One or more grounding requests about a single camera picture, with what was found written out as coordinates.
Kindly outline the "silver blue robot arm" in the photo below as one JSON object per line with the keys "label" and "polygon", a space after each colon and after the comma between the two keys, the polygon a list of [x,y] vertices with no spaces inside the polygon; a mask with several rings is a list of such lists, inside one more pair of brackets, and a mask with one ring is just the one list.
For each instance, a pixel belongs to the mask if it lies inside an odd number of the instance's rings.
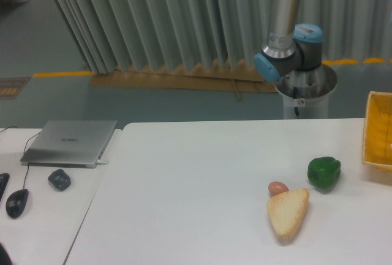
{"label": "silver blue robot arm", "polygon": [[272,0],[268,33],[254,57],[255,68],[266,81],[321,66],[323,32],[314,24],[296,23],[299,6],[300,0]]}

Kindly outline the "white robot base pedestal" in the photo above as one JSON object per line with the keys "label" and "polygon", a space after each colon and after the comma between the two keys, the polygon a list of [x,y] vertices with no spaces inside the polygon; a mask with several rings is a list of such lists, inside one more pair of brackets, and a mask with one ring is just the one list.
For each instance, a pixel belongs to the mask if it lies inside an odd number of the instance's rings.
{"label": "white robot base pedestal", "polygon": [[282,97],[284,119],[325,119],[329,97],[337,85],[336,72],[327,65],[294,70],[276,83]]}

